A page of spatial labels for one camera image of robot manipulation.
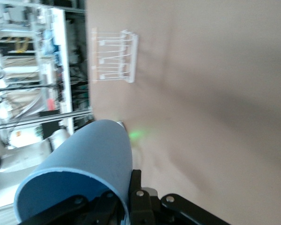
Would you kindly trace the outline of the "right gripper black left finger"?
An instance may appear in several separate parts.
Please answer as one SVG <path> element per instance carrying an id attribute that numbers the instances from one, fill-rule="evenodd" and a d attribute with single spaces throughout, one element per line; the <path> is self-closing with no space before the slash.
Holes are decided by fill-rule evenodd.
<path id="1" fill-rule="evenodd" d="M 106 191 L 92 201 L 82 195 L 71 196 L 20 222 L 21 225 L 122 225 L 125 210 L 120 199 Z"/>

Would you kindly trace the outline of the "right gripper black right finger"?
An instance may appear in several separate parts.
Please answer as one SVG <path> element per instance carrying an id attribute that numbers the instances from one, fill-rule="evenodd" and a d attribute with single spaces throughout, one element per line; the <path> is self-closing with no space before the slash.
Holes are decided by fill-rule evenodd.
<path id="1" fill-rule="evenodd" d="M 133 170 L 129 187 L 132 225 L 227 225 L 228 222 L 178 194 L 161 199 L 141 187 L 141 170 Z"/>

